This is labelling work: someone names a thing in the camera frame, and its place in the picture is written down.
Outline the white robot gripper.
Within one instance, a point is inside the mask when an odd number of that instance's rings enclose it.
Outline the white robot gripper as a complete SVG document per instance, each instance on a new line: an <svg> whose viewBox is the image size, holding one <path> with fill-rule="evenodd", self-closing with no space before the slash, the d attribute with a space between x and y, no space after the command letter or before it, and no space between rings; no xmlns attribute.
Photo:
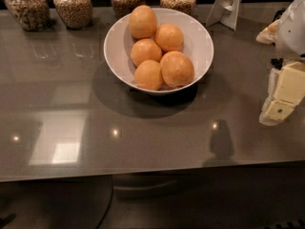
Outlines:
<svg viewBox="0 0 305 229"><path fill-rule="evenodd" d="M291 60L305 59L305 0L294 0L279 20L275 20L256 41L273 44L275 51ZM268 97L261 109L259 122L275 126L283 122L305 97L305 64L288 61L280 70L269 74Z"/></svg>

